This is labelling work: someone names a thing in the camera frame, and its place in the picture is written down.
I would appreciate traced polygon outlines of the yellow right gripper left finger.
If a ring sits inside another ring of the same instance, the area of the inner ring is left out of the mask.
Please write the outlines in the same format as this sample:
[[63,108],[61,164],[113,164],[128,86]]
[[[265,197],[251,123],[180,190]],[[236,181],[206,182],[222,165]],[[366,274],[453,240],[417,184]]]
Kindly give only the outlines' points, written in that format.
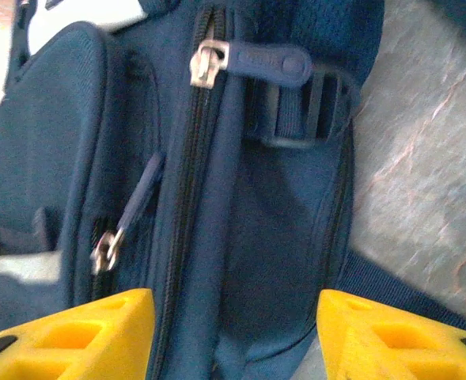
[[133,289],[0,332],[0,379],[144,379],[153,295]]

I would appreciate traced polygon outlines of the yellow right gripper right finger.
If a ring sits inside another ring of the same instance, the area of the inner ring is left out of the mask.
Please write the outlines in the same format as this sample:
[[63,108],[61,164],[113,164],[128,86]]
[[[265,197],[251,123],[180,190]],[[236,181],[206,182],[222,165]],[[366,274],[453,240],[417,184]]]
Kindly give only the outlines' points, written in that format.
[[342,291],[321,291],[330,379],[466,379],[466,331]]

